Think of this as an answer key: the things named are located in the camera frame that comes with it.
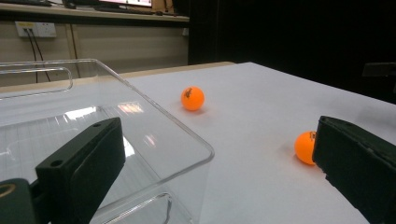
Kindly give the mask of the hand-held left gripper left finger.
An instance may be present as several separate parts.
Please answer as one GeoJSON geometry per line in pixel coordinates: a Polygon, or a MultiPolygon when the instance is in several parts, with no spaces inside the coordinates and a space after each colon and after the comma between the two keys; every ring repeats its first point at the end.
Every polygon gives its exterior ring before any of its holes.
{"type": "Polygon", "coordinates": [[[50,224],[88,224],[124,163],[120,119],[89,126],[35,168],[42,219],[50,224]]]}

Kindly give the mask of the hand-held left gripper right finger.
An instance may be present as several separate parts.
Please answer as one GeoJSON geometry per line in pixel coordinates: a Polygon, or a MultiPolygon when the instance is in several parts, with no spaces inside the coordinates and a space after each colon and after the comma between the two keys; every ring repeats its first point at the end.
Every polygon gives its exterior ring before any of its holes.
{"type": "Polygon", "coordinates": [[[336,118],[318,121],[314,163],[370,224],[396,224],[396,146],[336,118]]]}

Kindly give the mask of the orange table tennis ball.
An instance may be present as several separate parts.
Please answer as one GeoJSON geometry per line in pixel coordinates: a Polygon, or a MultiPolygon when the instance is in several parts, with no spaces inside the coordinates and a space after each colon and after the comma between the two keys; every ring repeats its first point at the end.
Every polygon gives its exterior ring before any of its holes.
{"type": "Polygon", "coordinates": [[[205,94],[200,88],[190,86],[181,93],[180,101],[185,109],[195,111],[203,106],[205,94]]]}
{"type": "Polygon", "coordinates": [[[308,165],[314,165],[313,151],[316,141],[315,132],[301,133],[294,142],[294,152],[297,158],[308,165]]]}

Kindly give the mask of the clear plastic bin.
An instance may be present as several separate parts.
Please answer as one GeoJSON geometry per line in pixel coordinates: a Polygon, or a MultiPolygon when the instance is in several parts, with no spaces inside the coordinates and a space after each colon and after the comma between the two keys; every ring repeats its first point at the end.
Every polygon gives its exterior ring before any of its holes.
{"type": "Polygon", "coordinates": [[[125,163],[88,224],[199,224],[213,148],[96,60],[0,63],[0,224],[50,224],[35,168],[96,122],[119,118],[125,163]]]}

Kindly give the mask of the white table cover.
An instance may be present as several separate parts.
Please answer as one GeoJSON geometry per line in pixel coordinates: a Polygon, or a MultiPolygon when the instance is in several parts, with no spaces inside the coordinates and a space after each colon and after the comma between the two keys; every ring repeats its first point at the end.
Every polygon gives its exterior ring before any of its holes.
{"type": "Polygon", "coordinates": [[[124,80],[213,148],[199,224],[366,224],[294,141],[329,116],[396,145],[396,105],[255,63],[124,80]],[[205,94],[195,111],[180,101],[190,86],[205,94]]]}

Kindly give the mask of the long wooden desk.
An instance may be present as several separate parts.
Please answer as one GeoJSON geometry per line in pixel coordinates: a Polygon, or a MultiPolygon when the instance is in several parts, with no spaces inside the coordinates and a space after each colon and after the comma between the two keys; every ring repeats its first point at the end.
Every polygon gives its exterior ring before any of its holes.
{"type": "Polygon", "coordinates": [[[8,8],[0,4],[0,63],[96,59],[118,73],[188,63],[180,28],[57,23],[54,38],[19,37],[17,12],[8,8]]]}

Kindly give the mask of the light wooden table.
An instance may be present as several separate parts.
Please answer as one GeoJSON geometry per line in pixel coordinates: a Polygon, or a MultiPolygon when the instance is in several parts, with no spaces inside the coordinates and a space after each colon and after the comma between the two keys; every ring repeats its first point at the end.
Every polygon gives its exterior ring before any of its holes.
{"type": "MultiPolygon", "coordinates": [[[[206,69],[206,68],[213,68],[213,67],[221,67],[221,66],[226,66],[226,65],[233,65],[233,63],[220,62],[220,63],[203,63],[203,64],[195,64],[195,65],[185,65],[185,66],[177,66],[177,67],[170,67],[170,68],[151,69],[151,70],[147,70],[147,71],[121,73],[120,76],[122,78],[143,77],[143,76],[159,75],[159,74],[165,74],[165,73],[192,71],[192,70],[199,70],[199,69],[206,69]]],[[[0,93],[32,91],[32,90],[45,91],[46,89],[54,89],[55,91],[64,91],[68,87],[69,87],[69,81],[61,80],[61,81],[48,82],[48,83],[0,87],[0,93]]]]}

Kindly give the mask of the black curtain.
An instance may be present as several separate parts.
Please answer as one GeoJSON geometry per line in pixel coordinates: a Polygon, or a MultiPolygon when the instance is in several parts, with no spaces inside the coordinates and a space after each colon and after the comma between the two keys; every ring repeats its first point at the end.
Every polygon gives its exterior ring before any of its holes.
{"type": "Polygon", "coordinates": [[[254,62],[396,104],[396,0],[191,0],[189,62],[254,62]]]}

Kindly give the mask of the black keyboard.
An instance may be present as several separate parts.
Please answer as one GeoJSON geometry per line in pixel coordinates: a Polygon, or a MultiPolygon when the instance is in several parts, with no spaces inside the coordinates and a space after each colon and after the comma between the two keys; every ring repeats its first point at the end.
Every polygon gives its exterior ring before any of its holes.
{"type": "Polygon", "coordinates": [[[94,10],[102,11],[102,12],[138,14],[138,15],[153,15],[154,14],[150,11],[140,11],[140,10],[134,10],[134,9],[119,8],[119,7],[94,7],[94,10]]]}
{"type": "Polygon", "coordinates": [[[51,7],[52,4],[48,0],[0,0],[0,3],[38,6],[38,7],[51,7]]]}

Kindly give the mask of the monitor with pale screen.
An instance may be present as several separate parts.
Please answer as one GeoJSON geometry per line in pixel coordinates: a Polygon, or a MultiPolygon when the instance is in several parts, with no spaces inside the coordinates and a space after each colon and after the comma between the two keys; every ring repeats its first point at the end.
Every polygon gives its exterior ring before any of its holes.
{"type": "Polygon", "coordinates": [[[151,0],[98,0],[101,3],[116,4],[130,7],[152,7],[151,0]]]}

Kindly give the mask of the white wall socket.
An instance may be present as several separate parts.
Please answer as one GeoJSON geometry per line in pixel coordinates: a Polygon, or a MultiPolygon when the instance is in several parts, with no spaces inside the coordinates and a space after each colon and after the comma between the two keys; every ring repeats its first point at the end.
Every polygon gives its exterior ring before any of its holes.
{"type": "Polygon", "coordinates": [[[19,37],[54,38],[57,36],[54,23],[16,21],[15,26],[19,37]]]}

